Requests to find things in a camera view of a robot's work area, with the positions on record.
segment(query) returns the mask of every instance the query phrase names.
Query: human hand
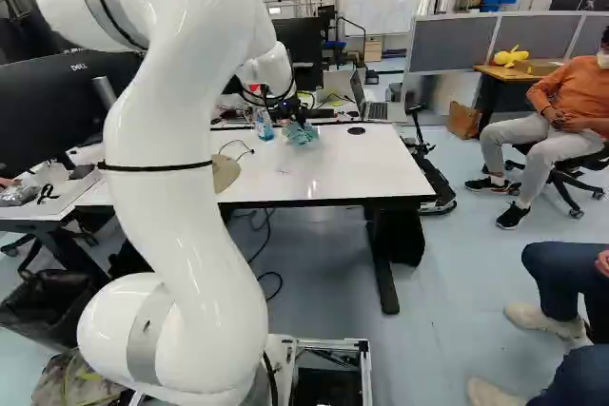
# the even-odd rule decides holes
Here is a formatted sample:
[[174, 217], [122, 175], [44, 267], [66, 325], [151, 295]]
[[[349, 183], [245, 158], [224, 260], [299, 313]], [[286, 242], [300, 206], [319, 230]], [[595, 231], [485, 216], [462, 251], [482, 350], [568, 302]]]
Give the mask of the human hand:
[[603, 251], [599, 254], [599, 258], [595, 261], [594, 265], [601, 272], [601, 274], [609, 278], [609, 251]]
[[561, 132], [580, 133], [589, 127], [588, 119], [586, 118], [566, 118], [555, 126]]

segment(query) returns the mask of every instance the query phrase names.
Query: desk leg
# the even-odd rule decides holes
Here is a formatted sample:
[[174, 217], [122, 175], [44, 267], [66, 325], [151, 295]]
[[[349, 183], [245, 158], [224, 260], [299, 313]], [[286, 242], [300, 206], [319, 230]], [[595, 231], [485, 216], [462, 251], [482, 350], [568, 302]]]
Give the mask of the desk leg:
[[63, 228], [49, 233], [36, 234], [36, 238], [52, 253], [53, 257], [69, 271], [78, 271], [91, 275], [102, 287], [109, 278], [104, 270], [82, 249]]
[[396, 292], [395, 282], [393, 281], [389, 255], [379, 244], [381, 211], [376, 208], [365, 208], [364, 214], [368, 220], [366, 230], [370, 241], [370, 249], [372, 250], [374, 276], [376, 277], [377, 287], [379, 288], [381, 308], [383, 309], [384, 314], [395, 316], [400, 314], [400, 301], [398, 300], [398, 293]]
[[482, 76], [482, 86], [478, 100], [476, 101], [476, 109], [481, 113], [481, 119], [478, 123], [478, 136], [490, 123], [491, 116], [495, 112], [497, 101], [499, 100], [502, 82], [488, 75]]

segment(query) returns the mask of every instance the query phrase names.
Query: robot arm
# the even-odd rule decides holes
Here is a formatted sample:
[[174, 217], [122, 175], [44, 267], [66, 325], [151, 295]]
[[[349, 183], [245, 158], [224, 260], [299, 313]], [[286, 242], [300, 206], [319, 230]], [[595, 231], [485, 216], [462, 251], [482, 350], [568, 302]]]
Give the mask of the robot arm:
[[209, 117], [235, 71], [291, 86], [261, 0], [38, 0], [86, 48], [147, 48], [108, 115], [106, 179], [129, 240], [154, 274], [112, 282], [78, 327], [101, 375], [164, 401], [236, 406], [260, 369], [265, 299], [213, 191]]

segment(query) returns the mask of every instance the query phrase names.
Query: black sneaker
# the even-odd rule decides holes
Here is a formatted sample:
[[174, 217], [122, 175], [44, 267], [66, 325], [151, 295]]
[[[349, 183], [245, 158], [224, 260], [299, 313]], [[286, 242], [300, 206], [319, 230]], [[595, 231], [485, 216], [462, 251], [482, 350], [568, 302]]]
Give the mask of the black sneaker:
[[503, 230], [514, 230], [530, 212], [530, 207], [527, 209], [520, 209], [517, 207], [516, 202], [512, 202], [512, 205], [508, 210], [497, 218], [497, 227], [502, 228]]
[[507, 194], [510, 190], [510, 182], [505, 180], [503, 185], [493, 184], [490, 177], [484, 178], [483, 180], [468, 181], [465, 183], [472, 192], [492, 192], [494, 194]]

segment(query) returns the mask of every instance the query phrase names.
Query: whiteboard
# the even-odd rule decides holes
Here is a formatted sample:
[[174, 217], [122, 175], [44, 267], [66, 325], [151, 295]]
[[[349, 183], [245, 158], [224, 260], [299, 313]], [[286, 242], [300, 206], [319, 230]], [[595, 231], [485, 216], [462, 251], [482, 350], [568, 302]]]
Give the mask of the whiteboard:
[[[416, 5], [413, 0], [343, 0], [344, 17], [365, 28], [368, 35], [405, 33]], [[363, 35], [362, 31], [345, 24], [346, 35]]]

